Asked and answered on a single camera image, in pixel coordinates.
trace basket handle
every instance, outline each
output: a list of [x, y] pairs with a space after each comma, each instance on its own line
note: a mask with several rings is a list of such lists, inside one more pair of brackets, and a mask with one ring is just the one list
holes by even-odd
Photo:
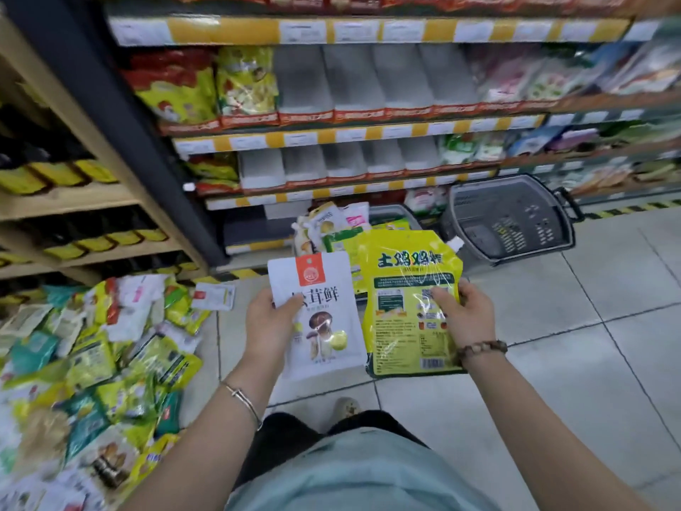
[[556, 189], [554, 191], [554, 194], [561, 196], [565, 200], [565, 202], [570, 205], [570, 208], [572, 208], [572, 210], [575, 212], [575, 217], [570, 217], [570, 220], [573, 222], [573, 224], [576, 224], [578, 222], [584, 222], [584, 220], [586, 219], [586, 217], [584, 216], [584, 212], [565, 187], [560, 187]]

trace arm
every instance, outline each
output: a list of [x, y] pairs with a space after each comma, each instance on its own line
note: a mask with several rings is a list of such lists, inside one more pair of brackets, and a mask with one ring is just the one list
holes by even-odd
[[[240, 388], [262, 416], [283, 368], [286, 346], [302, 296], [272, 308], [272, 291], [261, 291], [246, 314], [246, 350], [225, 378]], [[232, 492], [251, 446], [256, 424], [251, 411], [220, 386], [156, 469], [121, 511], [218, 511]]]
[[[463, 306], [447, 291], [433, 290], [457, 346], [495, 340], [492, 301], [471, 283], [460, 283], [459, 291]], [[541, 511], [650, 509], [568, 430], [503, 354], [472, 356], [464, 367]]]

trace person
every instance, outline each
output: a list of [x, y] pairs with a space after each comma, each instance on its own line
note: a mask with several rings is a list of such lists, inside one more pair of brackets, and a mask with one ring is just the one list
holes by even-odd
[[[432, 290], [456, 345], [494, 341], [492, 302], [465, 280], [459, 290], [462, 304], [446, 290]], [[353, 413], [327, 435], [274, 413], [256, 432], [301, 305], [300, 294], [278, 309], [270, 290], [254, 298], [243, 357], [122, 511], [217, 511], [228, 499], [229, 511], [498, 510], [381, 411]], [[650, 509], [567, 429], [502, 352], [467, 355], [463, 365], [541, 511]], [[451, 433], [452, 441], [466, 441]]]

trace forearm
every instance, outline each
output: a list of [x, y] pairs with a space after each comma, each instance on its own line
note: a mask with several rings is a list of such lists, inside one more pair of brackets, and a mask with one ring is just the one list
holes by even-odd
[[649, 509], [568, 430], [501, 353], [474, 356], [465, 366], [542, 511]]
[[[276, 372], [263, 370], [261, 363], [244, 357], [226, 382], [234, 389], [240, 388], [262, 416], [277, 381]], [[220, 385], [196, 421], [133, 492], [122, 511], [221, 510], [255, 430], [248, 407]]]

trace silver bracelet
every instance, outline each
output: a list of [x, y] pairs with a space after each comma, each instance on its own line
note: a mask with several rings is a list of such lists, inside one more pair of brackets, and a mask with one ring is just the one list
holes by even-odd
[[229, 389], [229, 392], [237, 398], [241, 403], [246, 405], [246, 407], [249, 408], [251, 413], [253, 414], [253, 418], [255, 418], [255, 424], [258, 426], [258, 428], [255, 430], [256, 432], [262, 428], [262, 420], [260, 419], [259, 415], [257, 412], [255, 412], [255, 407], [253, 407], [253, 404], [251, 403], [251, 400], [249, 400], [249, 397], [244, 394], [244, 392], [241, 389], [232, 389], [230, 386], [227, 385], [227, 382], [224, 380], [220, 382], [223, 386], [225, 386], [227, 389]]

